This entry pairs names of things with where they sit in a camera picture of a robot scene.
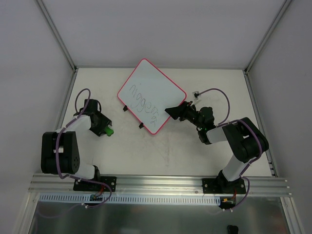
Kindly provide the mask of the pink framed whiteboard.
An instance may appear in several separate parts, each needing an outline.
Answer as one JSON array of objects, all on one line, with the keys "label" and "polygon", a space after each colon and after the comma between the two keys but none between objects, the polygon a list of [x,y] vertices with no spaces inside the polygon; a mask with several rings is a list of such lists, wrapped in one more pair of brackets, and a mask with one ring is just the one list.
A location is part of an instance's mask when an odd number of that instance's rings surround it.
[{"label": "pink framed whiteboard", "polygon": [[149,133],[155,135],[170,118],[165,109],[184,102],[187,94],[143,58],[122,85],[117,97]]}]

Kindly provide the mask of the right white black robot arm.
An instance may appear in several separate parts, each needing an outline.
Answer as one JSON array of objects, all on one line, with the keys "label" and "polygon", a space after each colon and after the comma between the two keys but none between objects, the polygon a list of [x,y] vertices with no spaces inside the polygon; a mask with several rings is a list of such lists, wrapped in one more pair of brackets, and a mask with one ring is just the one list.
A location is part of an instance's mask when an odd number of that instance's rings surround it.
[{"label": "right white black robot arm", "polygon": [[200,141],[206,145],[228,142],[233,155],[226,167],[208,184],[213,191],[233,191],[249,165],[269,148],[267,139],[247,117],[216,126],[212,107],[197,110],[191,102],[186,101],[179,106],[166,108],[165,112],[174,120],[187,120],[196,126]]}]

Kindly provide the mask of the green bone-shaped eraser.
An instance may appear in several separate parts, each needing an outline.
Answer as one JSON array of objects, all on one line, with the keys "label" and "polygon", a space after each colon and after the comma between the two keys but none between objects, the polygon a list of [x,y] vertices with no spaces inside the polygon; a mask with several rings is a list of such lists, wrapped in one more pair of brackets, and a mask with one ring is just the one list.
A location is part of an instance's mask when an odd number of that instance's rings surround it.
[{"label": "green bone-shaped eraser", "polygon": [[111,129],[109,126],[106,126],[104,131],[105,131],[105,134],[109,137],[114,133],[114,130]]}]

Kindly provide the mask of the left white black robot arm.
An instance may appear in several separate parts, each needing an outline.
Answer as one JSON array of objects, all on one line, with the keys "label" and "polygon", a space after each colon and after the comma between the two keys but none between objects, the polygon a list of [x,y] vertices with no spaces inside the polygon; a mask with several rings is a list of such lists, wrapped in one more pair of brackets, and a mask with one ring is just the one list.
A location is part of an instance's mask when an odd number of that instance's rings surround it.
[{"label": "left white black robot arm", "polygon": [[65,127],[43,134],[40,167],[44,174],[84,179],[90,190],[97,190],[102,184],[99,169],[80,158],[78,136],[92,132],[97,137],[110,137],[114,131],[112,121],[101,112],[98,100],[86,99],[84,105]]}]

